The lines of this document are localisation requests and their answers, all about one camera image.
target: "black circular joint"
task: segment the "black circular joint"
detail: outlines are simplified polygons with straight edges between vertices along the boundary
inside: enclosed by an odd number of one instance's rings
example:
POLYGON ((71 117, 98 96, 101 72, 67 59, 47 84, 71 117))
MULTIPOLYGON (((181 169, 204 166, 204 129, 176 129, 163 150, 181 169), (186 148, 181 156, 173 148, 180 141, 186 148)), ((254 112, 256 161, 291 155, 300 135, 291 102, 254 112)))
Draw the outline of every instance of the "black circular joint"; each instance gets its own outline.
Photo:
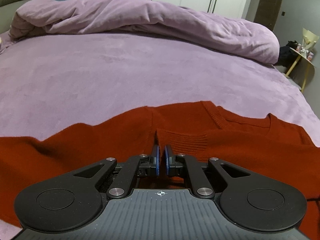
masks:
POLYGON ((284 204, 284 197, 277 191, 260 188, 249 192, 247 200, 255 208, 274 210, 284 204))
POLYGON ((75 195, 62 188, 49 189, 37 197, 37 203, 48 210, 59 210, 70 206, 75 200, 75 195))

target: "metal screw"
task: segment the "metal screw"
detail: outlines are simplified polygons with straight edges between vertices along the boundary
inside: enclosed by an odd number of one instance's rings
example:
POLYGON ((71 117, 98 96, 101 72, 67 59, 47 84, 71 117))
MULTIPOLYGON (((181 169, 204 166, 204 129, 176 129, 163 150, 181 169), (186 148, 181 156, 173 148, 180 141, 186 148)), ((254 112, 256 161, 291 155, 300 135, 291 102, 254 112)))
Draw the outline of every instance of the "metal screw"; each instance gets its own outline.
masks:
POLYGON ((124 190, 119 187, 114 187, 111 190, 109 190, 109 194, 113 196, 121 196, 124 193, 124 190))
POLYGON ((199 195, 202 196, 209 196, 213 193, 212 189, 208 188, 208 187, 201 187, 200 189, 197 190, 199 195))

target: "gray ribbed panel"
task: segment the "gray ribbed panel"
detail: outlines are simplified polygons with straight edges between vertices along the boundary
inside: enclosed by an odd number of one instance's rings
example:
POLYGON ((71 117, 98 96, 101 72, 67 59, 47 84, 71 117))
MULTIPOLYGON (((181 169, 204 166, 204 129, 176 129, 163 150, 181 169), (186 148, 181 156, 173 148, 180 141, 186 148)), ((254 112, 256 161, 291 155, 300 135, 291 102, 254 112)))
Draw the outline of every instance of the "gray ribbed panel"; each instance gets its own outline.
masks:
POLYGON ((135 189, 111 200, 94 222, 72 232, 43 234, 25 230, 17 240, 306 240, 292 229, 277 234, 246 231, 225 219, 211 200, 188 190, 135 189))

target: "bed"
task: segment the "bed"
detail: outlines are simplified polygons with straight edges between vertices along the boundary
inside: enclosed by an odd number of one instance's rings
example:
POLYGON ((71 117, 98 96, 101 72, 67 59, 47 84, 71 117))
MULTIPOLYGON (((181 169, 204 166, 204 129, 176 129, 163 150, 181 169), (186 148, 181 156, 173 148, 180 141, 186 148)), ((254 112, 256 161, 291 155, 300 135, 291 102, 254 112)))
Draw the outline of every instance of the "bed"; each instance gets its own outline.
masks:
MULTIPOLYGON (((144 105, 209 100, 272 113, 320 146, 320 120, 272 66, 279 44, 261 25, 147 0, 32 0, 0 37, 0 136, 42 140, 144 105)), ((2 240, 19 230, 0 221, 2 240)))

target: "purple blanket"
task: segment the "purple blanket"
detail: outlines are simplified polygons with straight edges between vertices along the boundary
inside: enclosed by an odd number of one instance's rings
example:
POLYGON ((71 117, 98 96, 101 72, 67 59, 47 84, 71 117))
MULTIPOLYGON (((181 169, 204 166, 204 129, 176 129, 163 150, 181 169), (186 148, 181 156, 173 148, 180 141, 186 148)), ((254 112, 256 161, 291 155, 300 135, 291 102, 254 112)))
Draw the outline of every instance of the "purple blanket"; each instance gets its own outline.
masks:
POLYGON ((276 63, 279 56, 277 38, 262 25, 151 0, 32 0, 17 10, 10 35, 17 39, 115 29, 177 37, 262 63, 276 63))

